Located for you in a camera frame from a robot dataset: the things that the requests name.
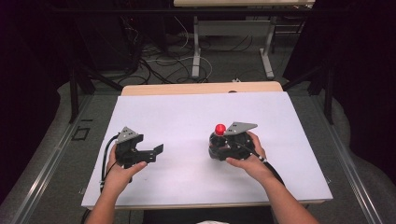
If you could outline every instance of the forearm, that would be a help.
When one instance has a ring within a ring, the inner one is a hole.
[[[111,224],[114,219],[114,208],[116,205],[117,196],[110,193],[103,192],[95,207],[92,209],[90,216],[88,217],[88,224]]]
[[[268,195],[279,223],[318,223],[276,178],[266,177],[259,182]]]

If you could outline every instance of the black curtain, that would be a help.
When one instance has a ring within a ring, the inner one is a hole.
[[[46,134],[57,89],[68,81],[52,39],[36,1],[0,3],[0,203]]]
[[[295,80],[335,52],[333,95],[350,122],[350,148],[396,183],[395,3],[352,2],[315,3],[314,8],[353,6],[352,17],[308,19],[284,77]]]

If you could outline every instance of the desk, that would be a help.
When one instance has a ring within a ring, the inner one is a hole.
[[[175,0],[176,7],[279,7],[313,5],[315,0]],[[194,59],[192,77],[199,76],[201,49],[200,35],[265,35],[265,46],[260,49],[262,64],[268,79],[275,78],[268,51],[276,26],[276,17],[269,21],[198,21],[194,17]]]
[[[134,176],[116,208],[268,204],[262,186],[245,171],[209,157],[208,138],[216,124],[231,125],[234,121],[259,125],[252,131],[261,138],[268,161],[298,201],[331,200],[332,194],[290,98],[281,90],[276,82],[125,87],[81,205],[90,209],[95,205],[106,144],[124,126],[145,135],[137,149],[151,150],[159,144],[164,148],[156,162]]]

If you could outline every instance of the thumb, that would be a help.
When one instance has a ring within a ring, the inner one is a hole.
[[[138,164],[136,164],[135,166],[131,167],[128,169],[128,174],[130,176],[133,176],[135,174],[137,174],[139,171],[143,170],[143,168],[145,168],[148,164],[145,161],[141,161]]]
[[[234,159],[234,158],[229,157],[229,158],[227,158],[227,159],[225,159],[225,160],[226,160],[229,164],[231,164],[232,166],[239,167],[239,168],[242,168],[242,166],[243,166],[243,163],[242,163],[241,161],[236,160],[236,159]]]

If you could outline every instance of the person's left hand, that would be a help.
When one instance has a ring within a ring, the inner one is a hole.
[[[105,185],[102,193],[110,193],[118,197],[122,193],[122,191],[125,190],[132,176],[145,168],[147,166],[147,163],[145,161],[141,161],[128,169],[120,167],[116,163],[116,147],[117,145],[114,145],[113,148],[111,148],[108,163],[106,166],[106,171],[108,172],[108,174],[106,176]]]

